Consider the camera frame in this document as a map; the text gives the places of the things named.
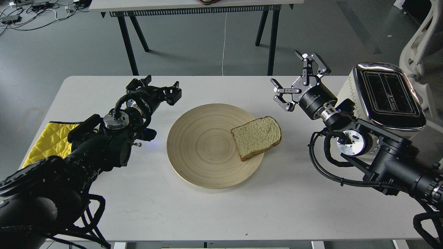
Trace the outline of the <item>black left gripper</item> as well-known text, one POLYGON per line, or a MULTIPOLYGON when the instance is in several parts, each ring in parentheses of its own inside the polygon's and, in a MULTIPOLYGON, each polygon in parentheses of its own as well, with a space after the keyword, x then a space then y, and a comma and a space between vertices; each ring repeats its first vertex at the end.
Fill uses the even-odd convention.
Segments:
POLYGON ((136 95, 141 98, 143 104, 137 104, 135 99, 130 98, 127 101, 127 107, 134 107, 142 114, 147 114, 142 110, 141 106, 148 109, 149 114, 153 114, 161 104, 166 101, 169 105, 175 105, 182 97, 182 89, 179 88, 179 81, 176 81, 173 86, 169 87, 147 87, 152 81, 152 76, 148 75, 143 79, 132 79, 126 86, 126 93, 136 95))

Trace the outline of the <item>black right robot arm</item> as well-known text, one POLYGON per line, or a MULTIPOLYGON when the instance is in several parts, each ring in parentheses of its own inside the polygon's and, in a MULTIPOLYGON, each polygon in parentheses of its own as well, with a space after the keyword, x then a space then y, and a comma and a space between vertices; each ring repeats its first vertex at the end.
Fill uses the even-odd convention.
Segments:
POLYGON ((405 73, 386 63, 358 63, 339 95, 321 82, 331 72, 317 53, 301 54, 302 74, 290 88, 274 85, 274 100, 285 111, 298 105, 324 129, 308 144, 310 160, 327 179, 370 187, 385 195, 404 192, 424 213, 413 218, 416 232, 434 249, 442 248, 442 169, 417 159, 411 136, 426 120, 405 73))

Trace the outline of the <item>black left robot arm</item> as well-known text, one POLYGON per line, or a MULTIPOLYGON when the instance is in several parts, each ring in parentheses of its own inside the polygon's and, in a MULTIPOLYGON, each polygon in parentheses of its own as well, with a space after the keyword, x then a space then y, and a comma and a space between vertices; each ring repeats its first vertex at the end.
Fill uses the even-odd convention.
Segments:
POLYGON ((2 249, 38 249, 47 239, 83 248, 59 234, 111 248, 98 230, 106 200, 89 191, 100 173, 127 166, 132 146, 141 146, 136 140, 155 138, 148 126, 158 106, 181 98, 178 81, 156 87, 151 80, 131 80, 107 115, 94 114, 70 131, 70 154, 40 159, 1 182, 2 249))

